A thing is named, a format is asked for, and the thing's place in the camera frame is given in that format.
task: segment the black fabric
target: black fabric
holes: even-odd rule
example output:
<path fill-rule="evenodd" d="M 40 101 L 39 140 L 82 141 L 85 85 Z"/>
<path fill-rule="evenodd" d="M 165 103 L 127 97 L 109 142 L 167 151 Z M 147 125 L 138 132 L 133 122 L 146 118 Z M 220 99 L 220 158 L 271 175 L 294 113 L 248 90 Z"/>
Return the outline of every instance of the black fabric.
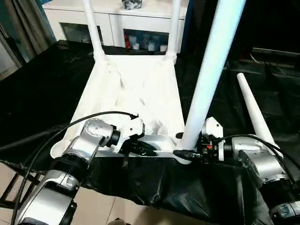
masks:
<path fill-rule="evenodd" d="M 153 54 L 117 47 L 104 47 L 104 51 Z M 71 120 L 93 65 L 91 45 L 59 41 L 0 82 L 1 162 L 26 168 L 25 159 Z M 199 69 L 199 63 L 190 56 L 180 55 L 175 65 L 185 119 Z M 245 74 L 276 143 L 300 163 L 299 73 L 229 63 L 208 114 L 224 127 L 225 135 L 254 133 L 237 83 L 238 72 Z M 49 168 L 50 147 L 38 158 L 34 170 Z M 299 171 L 286 163 L 298 179 Z M 127 169 L 122 169 L 122 164 L 122 158 L 95 158 L 84 186 L 219 224 L 271 224 L 261 194 L 239 162 L 181 165 L 171 158 L 129 158 Z"/>

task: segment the tiled floor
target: tiled floor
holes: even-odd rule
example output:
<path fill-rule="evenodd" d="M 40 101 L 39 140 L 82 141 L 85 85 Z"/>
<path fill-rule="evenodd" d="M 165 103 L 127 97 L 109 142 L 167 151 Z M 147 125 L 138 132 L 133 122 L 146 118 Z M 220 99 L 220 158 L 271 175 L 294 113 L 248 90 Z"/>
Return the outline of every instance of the tiled floor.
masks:
<path fill-rule="evenodd" d="M 12 179 L 14 172 L 0 163 L 0 194 Z M 10 198 L 16 194 L 13 189 Z M 208 225 L 168 210 L 136 205 L 134 202 L 99 194 L 85 188 L 79 189 L 75 197 L 77 210 L 72 225 L 106 225 L 116 218 L 121 218 L 131 225 Z M 12 210 L 0 208 L 0 225 L 8 225 Z"/>

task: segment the black cable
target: black cable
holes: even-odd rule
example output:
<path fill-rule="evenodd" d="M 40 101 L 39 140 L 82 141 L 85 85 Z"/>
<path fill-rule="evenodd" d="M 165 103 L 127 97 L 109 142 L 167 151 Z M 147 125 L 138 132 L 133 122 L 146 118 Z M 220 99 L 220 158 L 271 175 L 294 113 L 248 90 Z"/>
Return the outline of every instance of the black cable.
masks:
<path fill-rule="evenodd" d="M 13 215 L 12 215 L 12 218 L 11 218 L 11 225 L 14 225 L 15 224 L 15 219 L 16 219 L 16 216 L 17 216 L 17 212 L 18 212 L 18 209 L 19 209 L 19 204 L 20 204 L 20 200 L 21 200 L 21 197 L 22 197 L 22 193 L 23 193 L 23 190 L 24 190 L 24 187 L 25 187 L 25 184 L 26 184 L 26 181 L 27 181 L 27 177 L 29 176 L 30 174 L 30 171 L 31 169 L 33 168 L 34 166 L 34 163 L 35 161 L 37 160 L 39 154 L 42 152 L 42 150 L 52 141 L 54 140 L 57 136 L 59 136 L 63 131 L 65 131 L 66 129 L 68 129 L 69 127 L 79 123 L 79 122 L 82 122 L 84 120 L 87 120 L 89 118 L 92 118 L 92 117 L 95 117 L 95 116 L 100 116 L 100 115 L 105 115 L 105 114 L 123 114 L 123 115 L 127 115 L 127 116 L 130 116 L 131 119 L 135 119 L 137 118 L 138 116 L 135 116 L 133 114 L 130 114 L 128 112 L 119 112 L 119 111 L 107 111 L 107 112 L 98 112 L 98 113 L 95 113 L 95 114 L 92 114 L 92 115 L 89 115 L 89 116 L 86 116 L 86 117 L 83 117 L 81 119 L 78 119 L 66 126 L 64 126 L 60 131 L 58 131 L 56 134 L 54 134 L 51 138 L 49 138 L 40 148 L 37 148 L 35 150 L 36 155 L 34 156 L 34 158 L 32 159 L 30 165 L 28 166 L 27 168 L 27 171 L 26 171 L 26 174 L 24 175 L 24 178 L 23 178 L 23 181 L 20 185 L 20 188 L 19 188 L 19 191 L 18 191 L 18 194 L 17 194 L 17 197 L 15 199 L 15 207 L 14 207 L 14 211 L 13 211 Z"/>
<path fill-rule="evenodd" d="M 225 139 L 229 139 L 229 138 L 233 138 L 233 137 L 250 137 L 250 138 L 253 138 L 253 139 L 256 139 L 258 141 L 260 141 L 261 143 L 263 143 L 264 145 L 266 145 L 274 154 L 275 156 L 277 157 L 277 159 L 279 160 L 279 162 L 281 163 L 284 171 L 286 172 L 287 176 L 290 178 L 291 182 L 293 184 L 295 184 L 295 180 L 291 174 L 291 172 L 289 171 L 289 169 L 286 167 L 285 163 L 283 162 L 281 156 L 278 154 L 277 151 L 279 151 L 280 153 L 282 153 L 285 157 L 287 157 L 296 167 L 297 169 L 300 171 L 300 165 L 288 154 L 286 154 L 284 151 L 282 151 L 279 147 L 269 143 L 269 142 L 266 142 L 265 140 L 257 137 L 257 136 L 254 136 L 254 135 L 231 135 L 231 136 L 227 136 L 227 137 L 221 137 L 221 138 L 218 138 L 216 139 L 217 142 L 220 142 L 222 140 L 225 140 Z"/>

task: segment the cabinet glass door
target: cabinet glass door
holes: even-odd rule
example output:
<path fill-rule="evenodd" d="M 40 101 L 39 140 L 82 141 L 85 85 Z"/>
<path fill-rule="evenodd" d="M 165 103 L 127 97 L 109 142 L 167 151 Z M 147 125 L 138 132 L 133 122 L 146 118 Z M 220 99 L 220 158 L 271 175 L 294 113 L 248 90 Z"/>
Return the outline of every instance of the cabinet glass door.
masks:
<path fill-rule="evenodd" d="M 125 47 L 148 51 L 165 52 L 169 33 L 144 30 L 124 30 Z"/>
<path fill-rule="evenodd" d="M 88 25 L 67 22 L 61 22 L 60 25 L 65 34 L 66 40 L 91 43 Z M 97 29 L 100 36 L 101 44 L 103 45 L 100 27 L 97 26 Z"/>

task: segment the curtain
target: curtain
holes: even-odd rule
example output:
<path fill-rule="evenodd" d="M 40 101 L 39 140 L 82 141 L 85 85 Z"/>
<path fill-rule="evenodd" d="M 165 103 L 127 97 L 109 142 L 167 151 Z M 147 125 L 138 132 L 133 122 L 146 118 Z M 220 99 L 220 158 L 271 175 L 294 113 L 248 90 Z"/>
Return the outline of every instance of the curtain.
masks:
<path fill-rule="evenodd" d="M 5 0 L 17 35 L 31 60 L 46 50 L 52 36 L 35 0 Z"/>

